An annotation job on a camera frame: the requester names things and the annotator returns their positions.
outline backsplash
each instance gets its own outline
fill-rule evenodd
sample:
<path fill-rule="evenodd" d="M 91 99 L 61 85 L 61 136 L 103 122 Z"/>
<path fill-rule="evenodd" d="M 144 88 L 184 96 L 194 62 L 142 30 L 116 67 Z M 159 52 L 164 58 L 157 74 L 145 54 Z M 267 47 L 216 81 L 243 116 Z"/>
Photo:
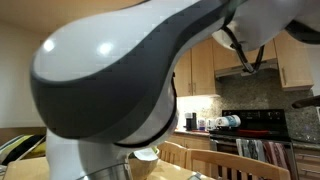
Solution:
<path fill-rule="evenodd" d="M 284 109 L 292 138 L 320 143 L 320 123 L 316 108 L 293 109 L 291 104 L 313 96 L 311 90 L 285 92 L 277 70 L 261 70 L 251 76 L 220 78 L 221 97 L 178 98 L 179 127 L 185 125 L 184 112 L 196 112 L 198 118 L 216 118 L 222 109 Z"/>

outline stainless steel range hood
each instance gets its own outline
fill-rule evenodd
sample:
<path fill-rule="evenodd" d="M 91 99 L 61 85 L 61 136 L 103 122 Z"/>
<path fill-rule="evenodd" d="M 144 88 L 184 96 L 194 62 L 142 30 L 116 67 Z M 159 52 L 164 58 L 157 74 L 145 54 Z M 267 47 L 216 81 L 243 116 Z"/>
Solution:
<path fill-rule="evenodd" d="M 270 59 L 265 60 L 261 62 L 260 70 L 261 69 L 278 69 L 278 61 L 277 59 Z M 227 69 L 222 70 L 216 70 L 215 71 L 215 77 L 224 77 L 224 76 L 230 76 L 230 75 L 236 75 L 240 74 L 241 76 L 248 76 L 251 75 L 249 73 L 243 72 L 243 66 L 237 66 L 237 67 L 231 67 Z"/>

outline stainless steel oven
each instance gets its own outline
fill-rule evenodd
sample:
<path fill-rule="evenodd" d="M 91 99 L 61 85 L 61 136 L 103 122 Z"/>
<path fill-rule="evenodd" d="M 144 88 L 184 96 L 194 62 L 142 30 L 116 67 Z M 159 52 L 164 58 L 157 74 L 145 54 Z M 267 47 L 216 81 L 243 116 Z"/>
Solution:
<path fill-rule="evenodd" d="M 222 115 L 238 115 L 241 119 L 241 125 L 233 130 L 216 129 L 210 131 L 212 151 L 239 155 L 237 139 L 280 143 L 284 146 L 288 156 L 291 177 L 293 180 L 298 180 L 295 156 L 283 110 L 224 110 Z"/>

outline wooden chair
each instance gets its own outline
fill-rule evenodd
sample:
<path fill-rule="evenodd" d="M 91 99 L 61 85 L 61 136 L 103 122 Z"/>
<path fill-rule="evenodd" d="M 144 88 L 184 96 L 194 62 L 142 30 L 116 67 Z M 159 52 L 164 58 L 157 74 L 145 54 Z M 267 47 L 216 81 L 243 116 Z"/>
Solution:
<path fill-rule="evenodd" d="M 168 141 L 157 147 L 160 150 L 159 159 L 186 168 L 187 148 Z"/>
<path fill-rule="evenodd" d="M 202 172 L 206 176 L 218 179 L 258 180 L 259 177 L 273 180 L 290 180 L 290 173 L 284 168 L 233 154 L 215 151 L 189 149 L 187 151 L 186 168 L 194 169 L 193 161 L 205 162 Z"/>

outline dining table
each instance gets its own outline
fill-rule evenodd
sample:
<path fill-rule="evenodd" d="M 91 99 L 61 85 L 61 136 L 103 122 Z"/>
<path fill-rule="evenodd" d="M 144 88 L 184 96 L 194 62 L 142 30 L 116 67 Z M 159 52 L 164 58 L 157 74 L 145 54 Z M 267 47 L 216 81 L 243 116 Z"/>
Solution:
<path fill-rule="evenodd" d="M 196 172 L 158 160 L 147 180 L 187 180 Z M 11 162 L 3 180 L 49 180 L 49 165 L 45 157 Z M 201 179 L 212 179 L 201 175 Z"/>

